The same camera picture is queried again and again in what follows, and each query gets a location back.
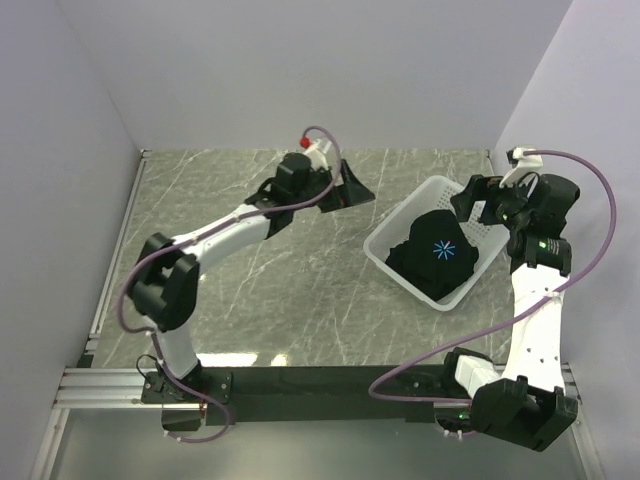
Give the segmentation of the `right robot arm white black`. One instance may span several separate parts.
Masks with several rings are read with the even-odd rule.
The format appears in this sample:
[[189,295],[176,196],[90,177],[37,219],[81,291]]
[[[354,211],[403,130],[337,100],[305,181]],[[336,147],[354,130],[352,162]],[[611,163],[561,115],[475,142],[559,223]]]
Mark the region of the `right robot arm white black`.
[[508,359],[502,372],[485,355],[456,347],[439,374],[444,395],[471,399],[472,430],[542,452],[571,424],[578,403],[567,396],[560,364],[561,315],[570,276],[572,250],[561,233],[580,197],[579,187],[554,174],[531,184],[504,186],[498,176],[474,175],[451,204],[459,221],[470,218],[477,202],[483,225],[509,231],[507,253],[514,291]]

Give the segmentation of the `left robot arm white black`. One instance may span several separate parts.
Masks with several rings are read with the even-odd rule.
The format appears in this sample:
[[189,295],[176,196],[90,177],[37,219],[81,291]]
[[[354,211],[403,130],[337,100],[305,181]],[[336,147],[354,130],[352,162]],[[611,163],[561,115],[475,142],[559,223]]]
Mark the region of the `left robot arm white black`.
[[203,272],[240,249],[273,237],[292,223],[298,210],[317,207],[329,213],[374,198],[346,160],[333,170],[326,152],[313,145],[285,154],[275,174],[227,216],[188,234],[149,237],[120,297],[130,299],[145,319],[141,329],[154,342],[166,392],[186,402],[206,391],[203,367],[186,326]]

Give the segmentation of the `black t shirt blue logo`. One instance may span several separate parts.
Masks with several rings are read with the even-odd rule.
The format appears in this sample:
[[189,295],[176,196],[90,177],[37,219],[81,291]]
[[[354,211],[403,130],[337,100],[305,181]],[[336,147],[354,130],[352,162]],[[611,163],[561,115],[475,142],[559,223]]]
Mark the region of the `black t shirt blue logo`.
[[473,274],[479,250],[450,210],[432,210],[415,219],[408,239],[390,249],[385,264],[421,293],[439,301]]

